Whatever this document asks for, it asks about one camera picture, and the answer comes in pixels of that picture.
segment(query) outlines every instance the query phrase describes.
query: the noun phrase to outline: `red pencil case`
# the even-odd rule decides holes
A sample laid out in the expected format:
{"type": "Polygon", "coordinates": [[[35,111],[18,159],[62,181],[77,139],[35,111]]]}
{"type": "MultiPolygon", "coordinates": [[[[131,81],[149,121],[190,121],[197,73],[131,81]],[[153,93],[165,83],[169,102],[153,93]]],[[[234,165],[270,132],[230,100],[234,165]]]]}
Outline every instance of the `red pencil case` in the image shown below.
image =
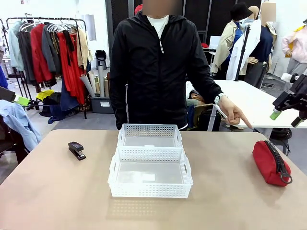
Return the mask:
{"type": "Polygon", "coordinates": [[[292,183],[291,169],[272,142],[258,141],[255,144],[253,156],[266,183],[279,186],[292,183]]]}

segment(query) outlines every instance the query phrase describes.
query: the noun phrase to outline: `storage box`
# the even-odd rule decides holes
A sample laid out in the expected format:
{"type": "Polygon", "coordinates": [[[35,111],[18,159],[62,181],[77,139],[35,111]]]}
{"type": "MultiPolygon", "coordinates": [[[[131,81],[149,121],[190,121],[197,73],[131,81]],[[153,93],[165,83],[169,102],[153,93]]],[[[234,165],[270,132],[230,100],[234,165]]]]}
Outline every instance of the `storage box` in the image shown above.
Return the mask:
{"type": "Polygon", "coordinates": [[[123,124],[117,146],[182,148],[182,137],[176,125],[123,124]]]}
{"type": "Polygon", "coordinates": [[[108,183],[114,197],[187,198],[193,180],[183,148],[117,147],[108,183]]]}
{"type": "Polygon", "coordinates": [[[99,114],[113,114],[110,98],[108,97],[92,97],[93,113],[99,114]]]}

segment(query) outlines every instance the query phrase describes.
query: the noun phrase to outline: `black hooded jacket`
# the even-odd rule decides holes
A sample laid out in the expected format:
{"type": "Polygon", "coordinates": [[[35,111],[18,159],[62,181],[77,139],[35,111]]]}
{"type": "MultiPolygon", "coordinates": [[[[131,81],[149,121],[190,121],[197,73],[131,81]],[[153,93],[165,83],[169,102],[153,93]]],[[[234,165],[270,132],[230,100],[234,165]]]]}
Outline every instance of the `black hooded jacket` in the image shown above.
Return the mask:
{"type": "Polygon", "coordinates": [[[169,16],[161,36],[139,12],[117,27],[111,55],[110,99],[121,129],[133,124],[187,124],[185,77],[207,103],[221,88],[210,76],[196,26],[183,16],[169,16]]]}

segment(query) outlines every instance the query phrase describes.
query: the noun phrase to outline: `wristwatch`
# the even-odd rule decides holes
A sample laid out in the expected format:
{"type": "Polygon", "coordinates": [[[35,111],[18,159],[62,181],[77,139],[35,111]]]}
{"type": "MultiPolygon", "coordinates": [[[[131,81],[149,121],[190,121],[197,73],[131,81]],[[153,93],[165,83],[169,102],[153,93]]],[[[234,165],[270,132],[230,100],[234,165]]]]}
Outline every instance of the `wristwatch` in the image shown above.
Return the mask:
{"type": "Polygon", "coordinates": [[[219,101],[220,101],[220,99],[221,99],[221,97],[224,96],[224,95],[225,95],[225,93],[220,93],[219,95],[217,95],[216,98],[215,98],[215,100],[214,100],[214,103],[215,103],[215,104],[218,104],[219,101]]]}

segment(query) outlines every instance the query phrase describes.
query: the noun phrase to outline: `hand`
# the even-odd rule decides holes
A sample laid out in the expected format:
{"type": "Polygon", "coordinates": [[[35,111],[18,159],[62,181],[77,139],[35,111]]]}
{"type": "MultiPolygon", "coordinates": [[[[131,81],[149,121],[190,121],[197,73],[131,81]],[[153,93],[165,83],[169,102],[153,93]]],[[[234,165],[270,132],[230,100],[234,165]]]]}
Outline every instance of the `hand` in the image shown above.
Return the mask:
{"type": "Polygon", "coordinates": [[[292,56],[292,50],[289,49],[289,50],[286,52],[286,54],[289,55],[289,56],[292,56]]]}
{"type": "Polygon", "coordinates": [[[249,58],[248,58],[248,63],[249,63],[249,64],[255,65],[255,64],[257,64],[258,62],[259,62],[259,60],[258,60],[258,59],[255,59],[254,57],[249,57],[249,58]]]}
{"type": "Polygon", "coordinates": [[[228,99],[225,95],[219,100],[218,106],[221,108],[222,112],[227,116],[226,122],[230,125],[238,125],[240,123],[240,118],[249,127],[253,128],[248,119],[243,114],[242,110],[239,109],[232,101],[228,99]]]}

